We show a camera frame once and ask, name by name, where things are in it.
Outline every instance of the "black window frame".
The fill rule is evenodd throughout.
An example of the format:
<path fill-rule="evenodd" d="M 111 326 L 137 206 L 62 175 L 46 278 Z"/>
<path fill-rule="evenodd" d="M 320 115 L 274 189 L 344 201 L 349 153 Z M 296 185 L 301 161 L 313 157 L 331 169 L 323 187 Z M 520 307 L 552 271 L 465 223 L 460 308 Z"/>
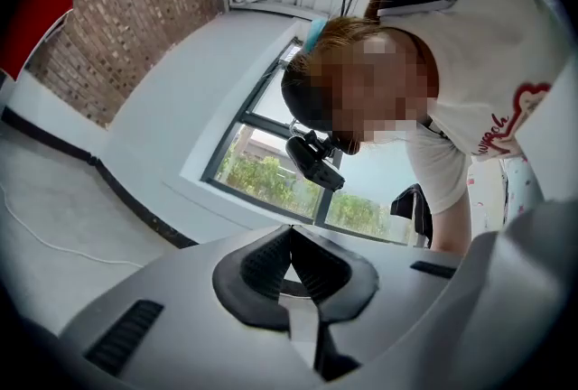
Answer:
<path fill-rule="evenodd" d="M 223 162 L 227 150 L 229 149 L 231 143 L 235 138 L 235 135 L 237 134 L 239 128 L 242 125 L 251 126 L 262 132 L 277 136 L 278 138 L 284 140 L 288 140 L 289 138 L 291 138 L 291 136 L 293 136 L 291 134 L 288 124 L 282 124 L 273 119 L 260 116 L 259 114 L 256 114 L 252 111 L 256 107 L 261 97 L 265 94 L 265 91 L 269 87 L 269 83 L 271 82 L 277 71 L 286 68 L 288 63 L 284 61 L 284 58 L 289 54 L 294 45 L 301 46 L 303 45 L 303 43 L 297 39 L 292 39 L 289 42 L 289 44 L 283 49 L 283 51 L 281 51 L 281 53 L 277 55 L 274 61 L 266 69 L 265 74 L 261 77 L 261 79 L 259 79 L 255 87 L 251 90 L 251 93 L 245 99 L 240 109 L 233 117 L 233 120 L 228 125 L 224 135 L 221 137 L 219 143 L 217 144 L 215 151 L 210 157 L 207 167 L 205 168 L 203 174 L 200 177 L 201 181 L 210 184 L 211 186 L 215 187 L 218 190 L 222 190 L 237 198 L 243 199 L 246 202 L 254 204 L 260 207 L 261 209 L 269 210 L 276 214 L 295 219 L 305 224 L 315 225 L 316 227 L 329 229 L 331 231 L 337 231 L 343 234 L 347 234 L 349 236 L 361 237 L 363 239 L 370 239 L 387 244 L 394 244 L 397 246 L 407 246 L 406 244 L 400 242 L 390 241 L 379 237 L 373 237 L 371 235 L 351 231 L 344 227 L 335 227 L 333 225 L 326 223 L 325 220 L 327 219 L 327 215 L 329 213 L 329 208 L 331 205 L 331 199 L 333 198 L 334 194 L 333 191 L 331 190 L 326 190 L 322 188 L 322 195 L 318 200 L 317 208 L 313 211 L 313 217 L 309 218 L 304 215 L 292 212 L 291 210 L 277 207 L 276 205 L 270 204 L 269 202 L 259 200 L 253 196 L 250 196 L 240 190 L 236 190 L 235 188 L 228 186 L 225 183 L 221 183 L 220 181 L 215 179 L 215 175 L 217 175 L 220 164 Z M 335 153 L 332 156 L 332 164 L 337 169 L 340 168 L 342 157 L 343 152 L 339 150 L 335 151 Z"/>

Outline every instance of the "person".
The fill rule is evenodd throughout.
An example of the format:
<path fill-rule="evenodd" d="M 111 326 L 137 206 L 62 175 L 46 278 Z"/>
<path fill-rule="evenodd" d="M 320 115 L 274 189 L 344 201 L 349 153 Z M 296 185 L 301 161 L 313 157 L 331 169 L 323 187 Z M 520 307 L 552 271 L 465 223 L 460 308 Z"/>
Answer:
<path fill-rule="evenodd" d="M 406 130 L 433 215 L 432 250 L 463 254 L 471 157 L 524 161 L 514 133 L 555 82 L 572 39 L 545 0 L 455 0 L 379 16 L 383 1 L 313 32 L 284 74 L 285 103 L 345 153 Z"/>

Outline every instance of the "power cord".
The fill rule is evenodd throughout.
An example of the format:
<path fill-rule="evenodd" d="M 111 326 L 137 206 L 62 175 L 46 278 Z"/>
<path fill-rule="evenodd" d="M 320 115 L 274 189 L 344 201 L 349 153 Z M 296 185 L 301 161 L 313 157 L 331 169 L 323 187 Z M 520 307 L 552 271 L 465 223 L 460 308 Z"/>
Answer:
<path fill-rule="evenodd" d="M 78 250 L 73 250 L 73 249 L 68 249 L 66 247 L 60 247 L 60 246 L 55 246 L 54 244 L 51 244 L 49 242 L 46 242 L 44 239 L 42 239 L 40 236 L 38 236 L 36 233 L 34 233 L 34 231 L 32 231 L 30 229 L 30 227 L 28 225 L 26 225 L 15 213 L 14 211 L 10 208 L 10 204 L 8 204 L 8 193 L 6 192 L 6 189 L 4 187 L 4 185 L 0 182 L 0 188 L 2 189 L 2 194 L 4 196 L 4 205 L 6 207 L 6 210 L 8 210 L 8 213 L 18 222 L 20 223 L 23 227 L 26 228 L 26 230 L 34 236 L 34 238 L 40 242 L 41 244 L 43 244 L 44 246 L 47 246 L 50 249 L 53 250 L 58 250 L 59 252 L 65 252 L 67 254 L 74 254 L 74 255 L 79 255 L 79 256 L 83 256 L 84 258 L 87 258 L 88 260 L 92 260 L 94 262 L 99 262 L 101 264 L 107 264 L 107 265 L 131 265 L 131 266 L 135 266 L 136 268 L 143 268 L 142 265 L 139 264 L 135 264 L 133 262 L 127 262 L 126 260 L 104 260 L 102 258 L 98 258 L 96 256 L 92 256 L 89 254 L 85 254 L 84 252 L 80 252 Z"/>

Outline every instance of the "blue hair tie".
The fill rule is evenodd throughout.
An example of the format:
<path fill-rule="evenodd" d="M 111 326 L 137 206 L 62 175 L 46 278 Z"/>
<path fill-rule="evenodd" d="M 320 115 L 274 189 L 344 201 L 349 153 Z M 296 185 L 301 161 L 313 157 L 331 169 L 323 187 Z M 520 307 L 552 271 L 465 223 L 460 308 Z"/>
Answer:
<path fill-rule="evenodd" d="M 317 43 L 319 35 L 322 33 L 323 27 L 325 27 L 326 23 L 326 19 L 314 19 L 311 21 L 311 28 L 309 29 L 309 33 L 307 34 L 307 38 L 303 44 L 303 52 L 311 52 L 315 46 L 315 43 Z"/>

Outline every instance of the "brick wall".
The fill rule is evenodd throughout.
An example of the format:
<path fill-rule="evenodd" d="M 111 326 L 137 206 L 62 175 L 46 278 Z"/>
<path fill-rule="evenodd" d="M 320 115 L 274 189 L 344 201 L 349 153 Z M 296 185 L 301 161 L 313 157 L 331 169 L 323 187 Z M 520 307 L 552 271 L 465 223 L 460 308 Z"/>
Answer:
<path fill-rule="evenodd" d="M 30 71 L 98 125 L 110 123 L 149 69 L 213 19 L 222 0 L 74 0 Z"/>

